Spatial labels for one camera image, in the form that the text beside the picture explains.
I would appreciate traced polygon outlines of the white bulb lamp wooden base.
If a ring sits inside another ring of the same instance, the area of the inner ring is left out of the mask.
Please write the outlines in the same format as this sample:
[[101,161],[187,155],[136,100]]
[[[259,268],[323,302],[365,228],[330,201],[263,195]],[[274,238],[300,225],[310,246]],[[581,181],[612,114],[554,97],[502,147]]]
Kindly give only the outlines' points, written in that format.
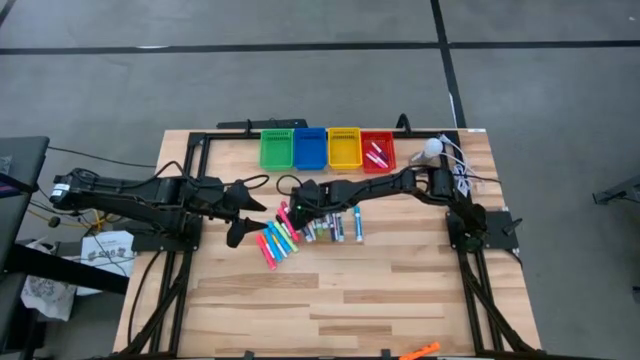
[[425,141],[423,148],[411,156],[410,165],[430,165],[438,158],[444,150],[444,144],[438,138],[429,138]]

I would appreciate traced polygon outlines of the green plastic basket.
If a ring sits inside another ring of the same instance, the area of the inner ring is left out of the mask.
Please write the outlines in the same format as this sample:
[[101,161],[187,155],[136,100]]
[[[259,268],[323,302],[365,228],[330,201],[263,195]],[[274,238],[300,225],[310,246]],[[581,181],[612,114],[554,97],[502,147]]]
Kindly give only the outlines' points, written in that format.
[[286,170],[293,166],[292,129],[265,129],[260,138],[260,166],[269,171]]

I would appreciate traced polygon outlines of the orange highlighter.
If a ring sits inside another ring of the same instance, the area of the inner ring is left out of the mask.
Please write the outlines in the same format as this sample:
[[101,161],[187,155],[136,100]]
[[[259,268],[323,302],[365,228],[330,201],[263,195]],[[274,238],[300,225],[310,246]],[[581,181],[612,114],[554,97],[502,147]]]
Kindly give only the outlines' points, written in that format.
[[431,355],[440,350],[440,343],[433,342],[429,345],[419,348],[418,350],[401,355],[398,360],[418,360],[427,355]]

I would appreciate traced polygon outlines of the black desk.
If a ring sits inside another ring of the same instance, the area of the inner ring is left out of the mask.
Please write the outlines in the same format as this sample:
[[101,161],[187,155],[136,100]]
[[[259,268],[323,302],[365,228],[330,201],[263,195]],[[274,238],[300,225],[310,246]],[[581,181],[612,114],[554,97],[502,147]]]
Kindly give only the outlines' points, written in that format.
[[[0,158],[11,157],[8,175],[34,188],[49,142],[46,136],[0,138]],[[15,242],[30,200],[29,192],[0,198],[0,268]]]

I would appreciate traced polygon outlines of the blue plastic basket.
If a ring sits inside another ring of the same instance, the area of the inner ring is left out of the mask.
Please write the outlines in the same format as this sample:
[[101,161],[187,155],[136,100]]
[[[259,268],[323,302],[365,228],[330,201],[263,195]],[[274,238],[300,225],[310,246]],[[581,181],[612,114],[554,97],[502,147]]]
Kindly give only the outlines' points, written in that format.
[[323,170],[327,165],[325,128],[294,130],[294,167],[298,170]]

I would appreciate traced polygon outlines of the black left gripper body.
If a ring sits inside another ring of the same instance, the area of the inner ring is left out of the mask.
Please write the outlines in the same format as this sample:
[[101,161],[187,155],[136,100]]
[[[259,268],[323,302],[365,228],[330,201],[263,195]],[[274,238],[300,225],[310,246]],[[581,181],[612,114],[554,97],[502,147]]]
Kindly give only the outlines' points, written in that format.
[[202,177],[192,185],[192,211],[210,219],[231,220],[235,212],[224,204],[225,184],[217,177]]

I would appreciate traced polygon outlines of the red plastic basket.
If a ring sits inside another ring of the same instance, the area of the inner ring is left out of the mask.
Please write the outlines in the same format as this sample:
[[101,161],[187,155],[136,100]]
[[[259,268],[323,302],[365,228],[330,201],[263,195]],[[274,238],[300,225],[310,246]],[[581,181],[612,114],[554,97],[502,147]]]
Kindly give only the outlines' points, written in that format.
[[[371,142],[377,143],[388,156],[387,169],[381,169],[371,162],[367,157],[367,152],[372,152],[379,157],[379,154],[372,147]],[[393,134],[389,131],[364,131],[361,133],[361,147],[363,169],[365,173],[383,174],[390,173],[396,169],[395,146]]]

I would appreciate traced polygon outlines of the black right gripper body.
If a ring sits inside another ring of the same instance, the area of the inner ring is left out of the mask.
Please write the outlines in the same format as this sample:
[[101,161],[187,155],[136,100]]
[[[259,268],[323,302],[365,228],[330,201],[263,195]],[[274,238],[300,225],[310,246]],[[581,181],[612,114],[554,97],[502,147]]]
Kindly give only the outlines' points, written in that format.
[[314,181],[308,180],[291,189],[291,220],[312,220],[324,216],[327,212],[325,192]]

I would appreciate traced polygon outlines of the blue highlighter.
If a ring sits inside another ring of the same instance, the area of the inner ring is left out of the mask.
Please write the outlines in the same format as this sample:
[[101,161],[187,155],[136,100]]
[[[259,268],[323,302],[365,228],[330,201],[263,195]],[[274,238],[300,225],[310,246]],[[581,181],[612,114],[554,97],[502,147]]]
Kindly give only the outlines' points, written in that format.
[[274,233],[274,235],[278,239],[278,242],[279,242],[280,246],[282,247],[282,249],[287,254],[291,253],[292,252],[291,247],[288,245],[288,243],[286,242],[285,238],[282,236],[282,234],[276,228],[275,224],[272,221],[268,221],[267,224],[269,226],[269,229]]
[[278,247],[277,239],[269,228],[264,229],[264,234],[275,260],[280,263],[283,260],[283,256],[280,248]]

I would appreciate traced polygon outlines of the black beam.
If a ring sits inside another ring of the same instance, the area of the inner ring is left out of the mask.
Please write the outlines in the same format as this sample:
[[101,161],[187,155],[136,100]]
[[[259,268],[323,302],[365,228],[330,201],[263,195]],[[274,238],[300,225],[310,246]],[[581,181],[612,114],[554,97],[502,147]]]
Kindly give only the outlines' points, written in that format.
[[65,282],[111,293],[125,294],[129,279],[106,270],[57,257],[21,244],[0,250],[0,272]]

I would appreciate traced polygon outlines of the yellow plastic basket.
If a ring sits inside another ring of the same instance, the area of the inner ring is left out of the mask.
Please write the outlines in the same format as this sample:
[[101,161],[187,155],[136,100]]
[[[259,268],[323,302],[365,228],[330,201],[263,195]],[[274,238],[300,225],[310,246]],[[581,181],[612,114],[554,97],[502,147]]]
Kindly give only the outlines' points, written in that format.
[[353,170],[362,165],[359,128],[328,129],[328,162],[330,167],[336,170]]

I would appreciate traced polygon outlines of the white paper sheet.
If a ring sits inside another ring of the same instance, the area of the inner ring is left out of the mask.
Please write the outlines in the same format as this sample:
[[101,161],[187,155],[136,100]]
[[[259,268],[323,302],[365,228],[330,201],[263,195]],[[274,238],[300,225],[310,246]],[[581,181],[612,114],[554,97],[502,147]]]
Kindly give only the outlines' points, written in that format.
[[130,277],[136,253],[133,235],[126,231],[107,231],[82,239],[80,262],[100,270]]

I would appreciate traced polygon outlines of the white printed bag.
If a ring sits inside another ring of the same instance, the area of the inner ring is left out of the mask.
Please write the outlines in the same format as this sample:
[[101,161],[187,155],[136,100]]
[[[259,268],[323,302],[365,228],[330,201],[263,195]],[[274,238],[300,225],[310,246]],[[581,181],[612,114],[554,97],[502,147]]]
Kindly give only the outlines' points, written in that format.
[[20,298],[28,309],[61,321],[71,316],[77,286],[46,278],[28,275]]

